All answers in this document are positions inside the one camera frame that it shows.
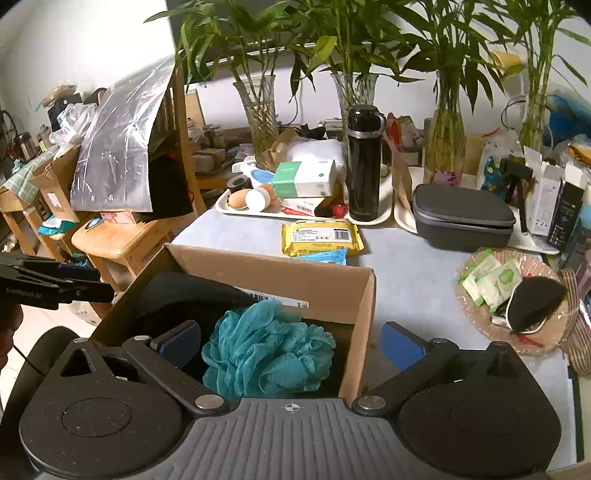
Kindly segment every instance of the screw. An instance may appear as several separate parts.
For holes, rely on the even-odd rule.
[[[201,395],[195,399],[195,405],[203,410],[213,410],[223,405],[224,399],[219,395]]]
[[[378,395],[367,395],[358,399],[357,405],[364,410],[379,410],[386,406],[386,401]]]

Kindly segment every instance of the yellow wet wipes pack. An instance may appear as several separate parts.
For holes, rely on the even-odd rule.
[[[353,255],[363,250],[357,225],[346,219],[298,220],[281,228],[281,250],[290,257],[342,248]]]

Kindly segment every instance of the glass vase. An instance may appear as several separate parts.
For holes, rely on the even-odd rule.
[[[339,73],[331,75],[339,96],[340,117],[343,121],[343,150],[345,161],[349,159],[349,142],[347,142],[347,115],[353,105],[373,105],[375,97],[375,73],[356,73],[353,75]]]
[[[525,116],[519,133],[519,143],[522,147],[530,147],[542,153],[544,146],[544,114],[546,97],[539,93],[530,92],[525,106]]]
[[[269,75],[235,82],[252,134],[256,166],[275,171],[275,164],[265,152],[279,135],[275,115],[275,76]]]
[[[425,183],[459,187],[462,182],[466,135],[460,112],[460,84],[448,86],[439,80],[439,101],[425,147]]]

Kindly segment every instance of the plastic bag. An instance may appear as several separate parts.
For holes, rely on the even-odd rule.
[[[173,70],[169,57],[109,87],[80,149],[74,210],[152,211],[148,143]]]
[[[56,158],[80,145],[96,114],[96,104],[70,103],[57,116],[61,128],[49,135],[49,140],[60,149]]]
[[[496,178],[500,175],[501,159],[509,155],[523,157],[515,130],[501,130],[486,140],[476,174],[476,186],[479,189],[494,191]]]

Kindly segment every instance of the black thermos bottle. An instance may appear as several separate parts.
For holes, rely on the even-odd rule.
[[[347,127],[349,214],[353,220],[370,222],[378,217],[381,139],[386,117],[372,105],[354,105],[349,109]]]

